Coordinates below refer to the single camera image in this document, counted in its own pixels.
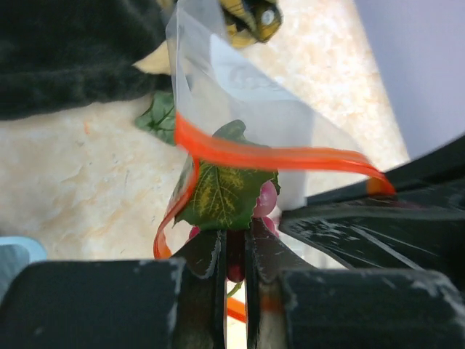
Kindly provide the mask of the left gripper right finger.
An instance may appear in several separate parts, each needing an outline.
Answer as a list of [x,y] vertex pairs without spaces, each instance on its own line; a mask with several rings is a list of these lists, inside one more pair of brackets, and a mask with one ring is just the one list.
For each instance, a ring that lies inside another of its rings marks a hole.
[[441,273],[320,270],[259,220],[245,256],[249,348],[464,346],[464,298]]

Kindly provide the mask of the purple grape bunch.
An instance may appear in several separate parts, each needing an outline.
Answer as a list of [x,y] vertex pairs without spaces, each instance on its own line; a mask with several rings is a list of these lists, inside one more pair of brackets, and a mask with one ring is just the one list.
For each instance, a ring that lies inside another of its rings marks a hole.
[[244,232],[260,208],[260,217],[275,208],[280,193],[278,172],[224,167],[199,161],[199,177],[185,207],[175,222],[185,221],[201,231],[227,232],[227,278],[240,283],[245,278]]

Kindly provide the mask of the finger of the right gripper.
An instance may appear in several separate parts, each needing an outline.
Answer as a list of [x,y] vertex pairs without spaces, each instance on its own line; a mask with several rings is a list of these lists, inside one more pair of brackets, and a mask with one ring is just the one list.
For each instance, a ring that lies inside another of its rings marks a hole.
[[[464,136],[386,173],[398,193],[464,178]],[[307,197],[307,205],[334,204],[368,197],[367,181]]]
[[464,182],[313,204],[284,212],[280,231],[349,268],[411,268],[464,286]]

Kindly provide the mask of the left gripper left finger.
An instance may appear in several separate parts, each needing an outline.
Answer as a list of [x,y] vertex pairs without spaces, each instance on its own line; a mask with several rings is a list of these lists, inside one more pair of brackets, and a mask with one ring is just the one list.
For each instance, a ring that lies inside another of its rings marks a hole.
[[3,348],[224,348],[223,233],[165,260],[29,265],[1,301]]

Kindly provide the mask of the clear zip bag orange zipper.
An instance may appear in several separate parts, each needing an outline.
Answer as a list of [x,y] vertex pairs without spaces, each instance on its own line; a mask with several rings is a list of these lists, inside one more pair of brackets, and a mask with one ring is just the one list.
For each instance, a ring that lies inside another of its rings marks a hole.
[[193,194],[199,161],[224,167],[277,171],[280,193],[261,221],[298,255],[301,243],[278,229],[278,213],[304,205],[308,174],[368,178],[370,194],[395,192],[349,135],[266,76],[238,49],[213,35],[206,47],[168,49],[176,110],[174,139],[188,154],[155,236],[153,253],[167,258],[201,230],[175,216]]

